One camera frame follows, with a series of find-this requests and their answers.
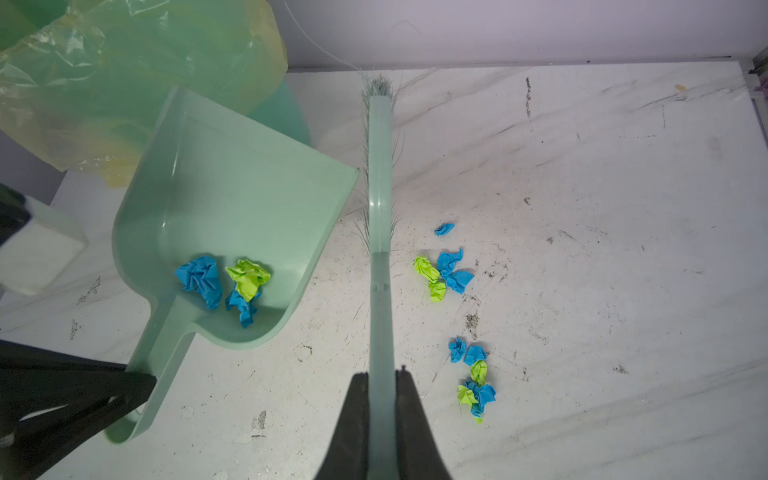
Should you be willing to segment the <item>paper scrap cluster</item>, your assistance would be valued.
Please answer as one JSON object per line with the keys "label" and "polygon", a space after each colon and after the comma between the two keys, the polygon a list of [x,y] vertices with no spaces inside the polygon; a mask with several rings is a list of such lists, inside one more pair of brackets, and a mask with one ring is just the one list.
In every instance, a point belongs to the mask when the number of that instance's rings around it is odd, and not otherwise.
{"label": "paper scrap cluster", "polygon": [[469,345],[461,337],[455,337],[448,344],[452,364],[463,363],[469,368],[469,377],[457,387],[460,405],[469,407],[477,424],[482,424],[488,404],[496,401],[497,392],[488,381],[488,353],[479,344]]}
{"label": "paper scrap cluster", "polygon": [[429,299],[433,303],[442,302],[448,290],[463,295],[475,275],[469,270],[461,270],[458,264],[464,259],[464,250],[443,251],[433,264],[426,256],[418,256],[413,262],[414,271],[427,282]]}

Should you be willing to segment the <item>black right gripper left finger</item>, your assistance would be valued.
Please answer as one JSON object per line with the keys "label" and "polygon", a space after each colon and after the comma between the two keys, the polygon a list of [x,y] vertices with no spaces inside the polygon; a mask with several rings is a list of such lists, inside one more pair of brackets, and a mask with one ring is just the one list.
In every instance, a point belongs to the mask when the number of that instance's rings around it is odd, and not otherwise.
{"label": "black right gripper left finger", "polygon": [[368,476],[368,374],[352,376],[316,480],[365,480]]}

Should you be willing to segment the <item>green plastic dustpan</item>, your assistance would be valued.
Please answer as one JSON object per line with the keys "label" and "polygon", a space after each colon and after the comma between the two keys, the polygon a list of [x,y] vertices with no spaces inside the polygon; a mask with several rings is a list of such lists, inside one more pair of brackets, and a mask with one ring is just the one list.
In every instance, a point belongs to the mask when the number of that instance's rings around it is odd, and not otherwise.
{"label": "green plastic dustpan", "polygon": [[[122,280],[150,305],[128,362],[156,385],[109,426],[120,444],[152,424],[195,336],[226,349],[266,343],[298,306],[358,171],[192,91],[161,110],[112,231]],[[178,267],[208,255],[225,270],[246,258],[271,278],[243,327],[235,309],[209,309]]]}

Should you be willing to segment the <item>yellow-green bin liner bag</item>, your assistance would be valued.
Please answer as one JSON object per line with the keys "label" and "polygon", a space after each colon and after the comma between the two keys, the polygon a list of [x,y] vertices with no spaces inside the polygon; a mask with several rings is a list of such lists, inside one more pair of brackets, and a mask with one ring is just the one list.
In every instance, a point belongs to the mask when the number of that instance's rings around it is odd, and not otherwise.
{"label": "yellow-green bin liner bag", "polygon": [[287,70],[265,1],[5,1],[1,128],[60,170],[126,185],[170,91],[247,115]]}

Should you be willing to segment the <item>green-blue scrap in dustpan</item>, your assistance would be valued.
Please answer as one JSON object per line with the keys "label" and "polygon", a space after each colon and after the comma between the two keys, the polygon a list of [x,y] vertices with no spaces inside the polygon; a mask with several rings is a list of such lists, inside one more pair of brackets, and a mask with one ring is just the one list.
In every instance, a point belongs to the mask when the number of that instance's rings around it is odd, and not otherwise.
{"label": "green-blue scrap in dustpan", "polygon": [[253,302],[261,295],[262,287],[271,279],[271,273],[260,264],[240,258],[233,267],[227,267],[226,272],[234,282],[234,287],[227,297],[227,310],[236,308],[239,312],[239,322],[243,329],[253,324],[257,312]]}

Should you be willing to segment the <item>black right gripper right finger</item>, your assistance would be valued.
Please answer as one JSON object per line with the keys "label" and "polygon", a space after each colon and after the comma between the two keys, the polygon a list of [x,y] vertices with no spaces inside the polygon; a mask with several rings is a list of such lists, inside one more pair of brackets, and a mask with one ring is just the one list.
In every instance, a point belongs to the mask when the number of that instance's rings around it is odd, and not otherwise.
{"label": "black right gripper right finger", "polygon": [[404,367],[396,371],[395,413],[400,478],[451,480],[433,438],[413,377]]}

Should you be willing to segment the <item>paper scrap cluster upper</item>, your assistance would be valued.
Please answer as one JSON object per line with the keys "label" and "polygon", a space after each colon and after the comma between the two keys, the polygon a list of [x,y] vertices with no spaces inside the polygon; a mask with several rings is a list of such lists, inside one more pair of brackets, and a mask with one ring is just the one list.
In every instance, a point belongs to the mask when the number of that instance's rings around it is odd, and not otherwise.
{"label": "paper scrap cluster upper", "polygon": [[429,299],[433,303],[442,302],[448,290],[463,295],[475,275],[469,270],[461,270],[458,264],[464,259],[464,250],[443,251],[433,264],[426,256],[418,256],[413,262],[414,271],[427,282]]}

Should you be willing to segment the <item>blue scrap in dustpan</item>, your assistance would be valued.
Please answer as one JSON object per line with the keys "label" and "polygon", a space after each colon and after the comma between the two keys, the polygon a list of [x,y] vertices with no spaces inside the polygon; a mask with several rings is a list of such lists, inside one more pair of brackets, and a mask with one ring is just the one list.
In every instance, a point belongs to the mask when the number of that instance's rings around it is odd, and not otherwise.
{"label": "blue scrap in dustpan", "polygon": [[209,310],[218,309],[223,297],[216,260],[201,256],[175,270],[175,275],[186,292],[198,293]]}

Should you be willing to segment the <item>paper scrap cluster right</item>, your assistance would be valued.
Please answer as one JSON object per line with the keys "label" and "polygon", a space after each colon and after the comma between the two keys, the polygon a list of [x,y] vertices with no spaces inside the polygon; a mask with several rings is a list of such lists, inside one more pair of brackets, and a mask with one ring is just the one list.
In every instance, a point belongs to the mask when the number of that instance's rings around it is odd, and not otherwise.
{"label": "paper scrap cluster right", "polygon": [[477,424],[482,424],[488,404],[496,401],[497,392],[488,381],[488,353],[479,344],[469,345],[461,337],[455,337],[448,344],[452,364],[463,363],[469,368],[469,377],[457,387],[460,405],[469,407]]}

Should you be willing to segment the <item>green plastic trash bin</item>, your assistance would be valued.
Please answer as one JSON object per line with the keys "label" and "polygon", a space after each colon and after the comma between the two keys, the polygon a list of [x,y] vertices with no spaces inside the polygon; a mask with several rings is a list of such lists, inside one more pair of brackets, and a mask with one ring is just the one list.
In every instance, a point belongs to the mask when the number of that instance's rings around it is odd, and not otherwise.
{"label": "green plastic trash bin", "polygon": [[300,143],[311,145],[308,125],[285,81],[247,117]]}

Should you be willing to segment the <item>green hand brush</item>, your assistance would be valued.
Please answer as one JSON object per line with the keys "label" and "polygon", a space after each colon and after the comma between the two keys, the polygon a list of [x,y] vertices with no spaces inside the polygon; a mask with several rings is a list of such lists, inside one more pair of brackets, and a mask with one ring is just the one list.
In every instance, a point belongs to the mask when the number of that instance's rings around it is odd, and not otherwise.
{"label": "green hand brush", "polygon": [[371,268],[368,477],[397,479],[396,374],[390,277],[393,83],[384,75],[367,77],[362,96],[366,107],[366,232]]}

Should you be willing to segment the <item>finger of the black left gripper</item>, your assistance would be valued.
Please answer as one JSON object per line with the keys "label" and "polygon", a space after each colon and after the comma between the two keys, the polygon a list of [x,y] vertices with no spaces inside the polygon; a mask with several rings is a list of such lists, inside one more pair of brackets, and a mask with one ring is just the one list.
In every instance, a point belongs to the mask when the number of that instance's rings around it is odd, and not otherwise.
{"label": "finger of the black left gripper", "polygon": [[1,342],[1,477],[37,479],[145,403],[154,376]]}

